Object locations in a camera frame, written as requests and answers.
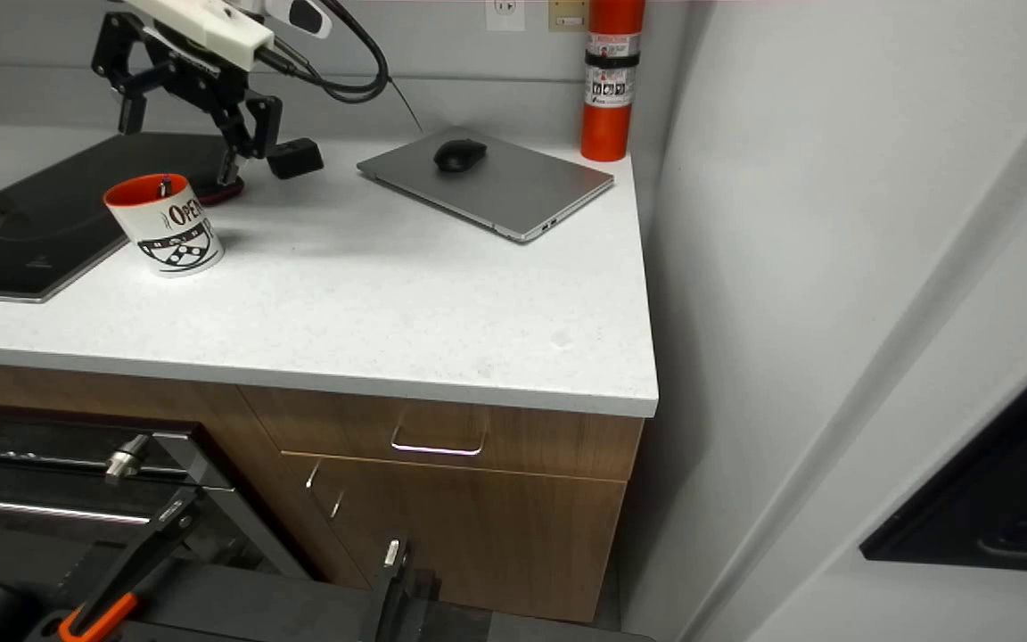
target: laptop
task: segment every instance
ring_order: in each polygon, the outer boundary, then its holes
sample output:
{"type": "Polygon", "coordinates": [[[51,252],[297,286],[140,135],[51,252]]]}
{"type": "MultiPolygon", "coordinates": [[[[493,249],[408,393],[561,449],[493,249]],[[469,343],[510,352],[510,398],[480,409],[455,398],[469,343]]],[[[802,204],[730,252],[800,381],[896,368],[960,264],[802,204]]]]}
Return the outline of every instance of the laptop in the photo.
{"type": "Polygon", "coordinates": [[[501,142],[469,128],[450,128],[359,163],[365,179],[450,212],[510,242],[534,242],[562,218],[612,185],[612,174],[591,170],[528,145],[501,142]],[[444,142],[469,141],[485,159],[465,170],[435,163],[444,142]]]}

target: white mug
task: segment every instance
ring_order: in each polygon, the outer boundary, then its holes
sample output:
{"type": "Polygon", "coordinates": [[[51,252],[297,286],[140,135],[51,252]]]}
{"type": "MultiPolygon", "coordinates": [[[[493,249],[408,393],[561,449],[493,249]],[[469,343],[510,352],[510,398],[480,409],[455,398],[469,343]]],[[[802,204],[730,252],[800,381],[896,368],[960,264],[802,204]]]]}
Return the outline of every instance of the white mug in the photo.
{"type": "Polygon", "coordinates": [[[196,271],[221,257],[221,242],[185,174],[137,174],[108,191],[102,204],[150,260],[196,271]]]}

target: fire extinguisher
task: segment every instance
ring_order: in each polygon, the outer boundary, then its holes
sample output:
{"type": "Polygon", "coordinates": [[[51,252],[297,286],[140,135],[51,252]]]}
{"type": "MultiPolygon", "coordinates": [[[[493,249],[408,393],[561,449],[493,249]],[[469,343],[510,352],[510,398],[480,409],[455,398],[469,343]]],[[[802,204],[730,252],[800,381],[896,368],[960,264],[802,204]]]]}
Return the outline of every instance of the fire extinguisher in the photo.
{"type": "Polygon", "coordinates": [[[589,0],[581,153],[629,153],[632,85],[641,62],[644,0],[589,0]]]}

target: wall outlet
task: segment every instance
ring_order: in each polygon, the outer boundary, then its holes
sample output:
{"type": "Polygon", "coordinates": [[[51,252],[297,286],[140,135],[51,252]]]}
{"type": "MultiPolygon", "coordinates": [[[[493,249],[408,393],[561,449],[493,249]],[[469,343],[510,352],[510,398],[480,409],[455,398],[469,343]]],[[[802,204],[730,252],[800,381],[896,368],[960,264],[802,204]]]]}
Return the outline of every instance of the wall outlet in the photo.
{"type": "Polygon", "coordinates": [[[523,31],[523,0],[485,0],[488,31],[523,31]]]}
{"type": "Polygon", "coordinates": [[[550,31],[581,31],[589,0],[550,0],[550,31]]]}

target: cable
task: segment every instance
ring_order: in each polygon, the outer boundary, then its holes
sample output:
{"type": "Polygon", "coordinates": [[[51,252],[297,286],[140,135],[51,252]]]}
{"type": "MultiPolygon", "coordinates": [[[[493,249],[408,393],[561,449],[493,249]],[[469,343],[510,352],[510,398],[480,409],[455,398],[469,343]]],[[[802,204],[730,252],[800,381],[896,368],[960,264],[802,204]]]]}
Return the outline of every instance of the cable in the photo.
{"type": "Polygon", "coordinates": [[[337,103],[373,100],[391,84],[386,54],[378,49],[373,36],[343,9],[343,0],[317,0],[317,3],[324,3],[368,48],[368,54],[373,57],[373,80],[369,84],[352,85],[352,84],[324,80],[308,57],[301,57],[283,40],[276,40],[276,48],[260,49],[257,57],[283,74],[297,74],[297,80],[324,88],[337,103]]]}
{"type": "Polygon", "coordinates": [[[391,88],[397,88],[399,103],[408,106],[408,115],[411,115],[411,122],[415,122],[415,131],[419,131],[419,122],[418,122],[418,115],[415,115],[415,106],[411,106],[411,100],[408,100],[404,85],[399,85],[397,80],[390,80],[390,84],[391,84],[391,88]]]}

